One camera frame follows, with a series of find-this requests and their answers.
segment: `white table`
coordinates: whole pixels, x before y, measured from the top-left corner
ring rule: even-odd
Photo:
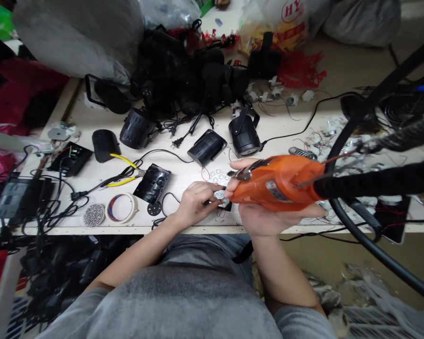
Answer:
[[[233,6],[236,2],[237,1],[232,1],[231,5]],[[235,18],[238,17],[238,14],[236,13],[239,12],[239,8],[236,7],[231,9],[232,10],[230,12],[218,12],[216,9],[213,9],[205,18],[203,18],[203,30],[207,28],[209,32],[212,32],[213,27],[218,28],[214,19],[216,17],[220,17],[224,25],[218,29],[218,34],[229,33],[231,29],[236,31]],[[417,46],[419,46],[419,42],[413,43],[412,41],[409,41],[409,43],[410,45],[408,47],[403,45],[403,47],[400,48],[402,51],[402,55],[400,56],[401,60],[404,55],[407,56],[415,50]],[[325,56],[319,64],[319,71],[325,69],[328,72],[328,76],[323,80],[320,88],[317,89],[314,100],[309,103],[300,102],[298,106],[290,109],[292,118],[297,119],[298,121],[294,121],[289,118],[285,106],[281,105],[281,101],[276,102],[277,105],[281,106],[266,107],[267,111],[272,116],[262,113],[257,105],[255,106],[256,111],[258,111],[261,115],[261,121],[257,128],[261,141],[270,137],[292,134],[303,130],[318,100],[329,97],[329,94],[336,96],[343,92],[351,91],[357,86],[377,85],[390,71],[394,69],[393,61],[387,50],[346,46],[334,42],[326,37],[317,37],[306,46],[307,54],[319,52],[321,50],[324,52]],[[412,78],[419,77],[423,74],[424,65],[412,74]],[[283,93],[286,97],[291,92],[301,95],[303,90],[284,89]],[[47,131],[54,122],[60,120],[75,124],[82,132],[82,136],[78,141],[78,144],[90,150],[93,150],[91,135],[95,130],[109,129],[119,138],[125,115],[117,115],[108,110],[88,108],[84,104],[83,98],[84,84],[82,84],[82,82],[78,79],[71,79],[66,86],[49,122],[47,123],[46,128],[42,132],[41,138],[47,139]],[[330,119],[330,117],[339,114],[342,114],[339,100],[324,102],[319,106],[318,113],[307,131],[295,137],[270,141],[265,145],[263,151],[255,156],[259,158],[267,158],[272,155],[287,153],[287,149],[290,146],[302,147],[303,144],[298,139],[304,140],[311,133],[311,128],[318,130],[326,123],[327,120]],[[230,144],[231,137],[228,132],[228,124],[231,120],[231,109],[225,108],[221,110],[214,115],[214,118],[215,131],[228,141],[228,147],[232,147]],[[171,142],[180,136],[183,136],[189,127],[190,123],[180,125],[176,136],[173,139],[170,139],[169,132],[165,131],[158,135],[146,149],[140,151],[120,145],[122,155],[133,161],[149,150],[164,148],[175,152],[185,160],[190,160],[187,155],[187,150],[208,128],[210,128],[210,125],[206,118],[202,118],[193,136],[188,136],[179,149],[173,149],[171,147]],[[229,150],[226,148],[215,159],[215,161],[207,165],[206,168],[209,171],[215,171],[216,169],[220,169],[222,171],[229,170],[228,153]],[[417,150],[407,152],[405,155],[408,156],[408,162],[417,162],[424,159],[424,152],[419,152]],[[404,158],[397,153],[390,153],[390,156],[392,160],[397,163],[402,163],[404,160]],[[22,171],[22,175],[28,175],[30,170],[37,168],[39,160],[40,159],[36,156],[30,156]],[[380,158],[375,159],[375,162],[378,161],[383,163],[391,162],[391,160],[386,156],[380,156]],[[201,168],[196,163],[185,164],[180,162],[176,157],[162,152],[147,156],[144,159],[142,169],[147,169],[151,163],[155,163],[156,165],[172,172],[172,176],[165,189],[165,193],[172,192],[178,198],[181,197],[182,192],[191,182],[202,181]],[[95,160],[94,156],[92,156],[80,174],[76,177],[69,178],[68,181],[77,192],[85,191],[99,184],[101,180],[120,173],[125,167],[125,163],[120,160],[113,159],[100,164]],[[208,178],[206,171],[204,171],[204,177],[206,179]],[[110,199],[116,194],[121,192],[132,193],[140,181],[141,179],[137,179],[120,187],[112,187],[101,191],[96,190],[89,195],[90,203],[98,202],[106,206]],[[62,204],[59,211],[62,211],[69,205],[69,194],[70,190],[65,187],[61,194]],[[167,197],[165,200],[164,210],[167,213],[172,213],[176,210],[177,205],[178,204],[174,201],[174,199]],[[146,210],[147,203],[141,199],[138,199],[138,206],[139,212],[136,213],[135,217],[127,225],[121,225],[105,219],[105,221],[96,228],[86,228],[83,226],[82,220],[82,216],[86,208],[83,208],[76,212],[73,216],[66,217],[61,220],[58,226],[51,230],[49,234],[147,234],[151,231],[153,220],[162,217],[162,214],[157,217],[150,216]],[[413,219],[424,219],[424,207],[416,201],[412,201],[410,205],[410,217]],[[330,225],[323,224],[318,221],[310,221],[310,223],[315,223],[315,225],[294,226],[286,230],[285,233],[320,232],[331,228]],[[36,234],[35,226],[35,222],[28,223],[25,228],[26,233]],[[424,224],[408,224],[406,231],[424,232]],[[231,212],[226,212],[223,219],[212,214],[198,226],[191,227],[186,231],[186,233],[204,234],[244,232],[245,230],[241,226],[241,220],[236,206],[233,206],[233,210]]]

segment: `yellow-handled pliers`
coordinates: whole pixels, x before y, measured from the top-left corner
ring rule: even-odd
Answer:
[[[117,187],[117,186],[124,185],[124,184],[126,184],[128,182],[131,182],[131,181],[135,180],[136,178],[140,178],[140,177],[144,176],[144,174],[146,173],[145,170],[137,168],[137,166],[133,162],[131,162],[130,160],[128,160],[128,159],[126,159],[126,158],[124,158],[124,157],[122,157],[122,156],[120,156],[118,154],[110,153],[110,155],[112,157],[121,159],[121,160],[125,161],[126,163],[128,163],[129,166],[133,167],[136,171],[138,171],[138,174],[135,175],[135,176],[133,176],[133,177],[130,177],[128,179],[125,179],[123,181],[120,181],[120,182],[117,182],[117,183],[108,184],[108,185],[106,185],[106,187]]]

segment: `person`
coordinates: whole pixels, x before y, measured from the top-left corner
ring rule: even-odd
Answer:
[[[236,170],[255,159],[231,162]],[[225,195],[238,181],[231,179]],[[246,234],[181,234],[215,211],[223,187],[192,183],[178,210],[129,247],[38,338],[335,338],[314,290],[278,234],[323,216],[238,207]],[[265,303],[252,285],[252,259],[232,261],[251,239]]]

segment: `tool handle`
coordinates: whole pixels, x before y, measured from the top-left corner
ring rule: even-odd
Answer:
[[[249,180],[241,181],[230,198],[233,203],[256,203],[281,212],[299,211],[320,200],[312,183],[298,186],[324,173],[324,165],[317,161],[298,155],[279,155],[249,169]]]

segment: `gray shirt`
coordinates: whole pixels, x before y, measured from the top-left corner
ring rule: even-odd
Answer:
[[[178,236],[158,265],[113,291],[83,293],[38,338],[335,338],[305,307],[274,316],[252,288],[242,236]]]

